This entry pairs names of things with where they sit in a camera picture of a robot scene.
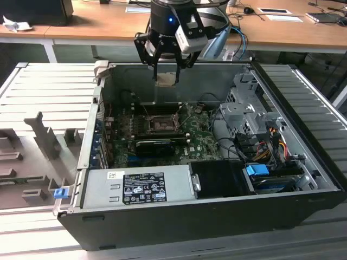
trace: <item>power supply label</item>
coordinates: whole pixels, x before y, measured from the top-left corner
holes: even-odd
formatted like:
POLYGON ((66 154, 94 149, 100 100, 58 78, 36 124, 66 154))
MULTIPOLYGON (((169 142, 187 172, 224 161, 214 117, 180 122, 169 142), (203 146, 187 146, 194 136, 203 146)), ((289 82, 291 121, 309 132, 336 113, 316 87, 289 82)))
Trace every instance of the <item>power supply label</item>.
POLYGON ((166 188, 163 172, 124 175, 124 204, 140 204, 165 201, 166 188))

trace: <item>office desk surface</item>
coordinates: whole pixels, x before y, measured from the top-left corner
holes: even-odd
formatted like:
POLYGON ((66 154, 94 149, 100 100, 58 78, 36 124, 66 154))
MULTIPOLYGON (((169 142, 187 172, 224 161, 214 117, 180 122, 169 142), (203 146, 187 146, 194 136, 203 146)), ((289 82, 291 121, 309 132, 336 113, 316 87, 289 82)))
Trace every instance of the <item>office desk surface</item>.
MULTIPOLYGON (((261 8, 282 8, 297 15, 303 22, 270 21, 266 16, 243 16, 240 21, 242 31, 248 36, 249 43, 266 45, 284 45, 291 47, 341 48, 347 49, 347 27, 338 24, 315 24, 305 16, 307 12, 320 12, 319 8, 308 5, 307 0, 243 0, 243 4, 250 4, 257 14, 261 8)), ((344 5, 331 1, 318 1, 325 11, 327 7, 342 8, 344 5)), ((243 12, 241 8, 229 8, 227 12, 243 12)), ((237 20, 230 18, 234 25, 237 20)))
POLYGON ((44 38, 44 33, 48 30, 48 25, 35 25, 33 30, 13 32, 5 26, 0 26, 0 37, 19 37, 19 38, 44 38))
MULTIPOLYGON (((288 9, 294 15, 306 12, 320 12, 309 6, 307 0, 243 0, 259 13, 257 7, 288 9)), ((341 8, 344 5, 320 1, 319 5, 341 8)), ((50 27, 46 38, 124 40, 132 41, 135 33, 144 32, 149 14, 126 13, 126 5, 111 3, 100 5, 98 1, 73 1, 74 17, 67 27, 50 27)), ((227 12, 243 12, 243 7, 228 8, 227 12)), ((303 22, 270 21, 266 16, 243 16, 240 21, 242 31, 248 36, 249 45, 289 46, 308 48, 347 49, 347 28, 337 24, 314 24, 308 17, 300 17, 303 22)), ((237 20, 230 18, 234 25, 237 20)), ((230 35, 229 44, 238 44, 240 37, 230 35)))
POLYGON ((46 37, 133 41, 135 33, 145 31, 149 19, 149 14, 126 13, 126 3, 72 2, 74 13, 69 26, 50 27, 46 37))

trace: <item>wooden desk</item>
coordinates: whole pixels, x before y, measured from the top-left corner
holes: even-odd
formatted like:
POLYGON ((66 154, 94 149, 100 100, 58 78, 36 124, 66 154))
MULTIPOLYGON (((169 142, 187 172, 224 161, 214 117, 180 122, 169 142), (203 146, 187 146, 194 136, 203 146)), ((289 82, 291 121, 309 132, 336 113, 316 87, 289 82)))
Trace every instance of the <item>wooden desk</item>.
MULTIPOLYGON (((243 4, 250 4, 257 14, 261 8, 281 8, 289 10, 292 15, 302 16, 307 12, 320 12, 314 6, 308 5, 308 0, 243 0, 243 4)), ((329 11, 327 7, 342 8, 344 5, 319 1, 319 6, 329 11)), ((241 8, 229 8, 227 12, 243 12, 241 8)), ((299 17, 303 22, 270 21, 266 16, 243 16, 240 21, 242 31, 248 36, 249 49, 276 50, 302 52, 338 52, 347 49, 347 28, 337 24, 315 24, 309 17, 299 17)), ((230 19, 237 25, 236 19, 230 19)), ((230 36, 228 43, 234 43, 235 36, 230 36)))
MULTIPOLYGON (((309 6, 308 0, 243 0, 257 13, 257 7, 288 9, 294 15, 306 12, 320 12, 309 6)), ((320 1, 327 7, 341 8, 343 4, 320 1)), ((126 13, 126 4, 110 3, 100 5, 99 1, 83 2, 73 0, 74 16, 66 27, 38 27, 33 31, 13 33, 0 29, 0 42, 43 44, 50 62, 56 62, 53 51, 55 44, 89 45, 93 56, 97 57, 95 46, 134 46, 135 33, 144 32, 149 14, 126 13)), ((243 8, 230 8, 228 12, 243 12, 243 8)), ((347 49, 347 28, 336 24, 314 24, 308 17, 300 17, 303 22, 270 21, 266 16, 243 16, 240 21, 242 31, 248 36, 249 50, 296 51, 316 53, 344 53, 347 49)), ((240 43, 237 34, 231 34, 227 44, 236 47, 240 43)))
POLYGON ((48 30, 48 25, 35 25, 33 30, 13 32, 0 25, 0 42, 4 43, 27 43, 42 44, 46 50, 50 62, 56 62, 53 41, 46 39, 44 33, 48 30))

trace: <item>desktop computer tower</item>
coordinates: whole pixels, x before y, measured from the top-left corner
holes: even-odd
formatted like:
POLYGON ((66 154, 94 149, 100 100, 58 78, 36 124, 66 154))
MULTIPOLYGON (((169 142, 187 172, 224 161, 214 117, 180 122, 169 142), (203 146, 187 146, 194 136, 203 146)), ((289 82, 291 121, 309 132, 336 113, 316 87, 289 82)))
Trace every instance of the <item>desktop computer tower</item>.
POLYGON ((1 0, 0 21, 3 16, 30 25, 65 26, 72 17, 71 0, 1 0))

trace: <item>blue tab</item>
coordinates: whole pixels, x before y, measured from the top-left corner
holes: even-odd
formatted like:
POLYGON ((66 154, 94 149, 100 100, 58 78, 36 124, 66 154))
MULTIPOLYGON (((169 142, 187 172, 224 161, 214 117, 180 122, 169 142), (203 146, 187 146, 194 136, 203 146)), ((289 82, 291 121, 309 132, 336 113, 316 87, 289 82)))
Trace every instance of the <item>blue tab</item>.
POLYGON ((53 197, 55 199, 68 199, 69 198, 69 188, 57 188, 54 191, 53 197))
POLYGON ((246 167, 248 176, 269 175, 269 170, 265 164, 251 164, 246 167))

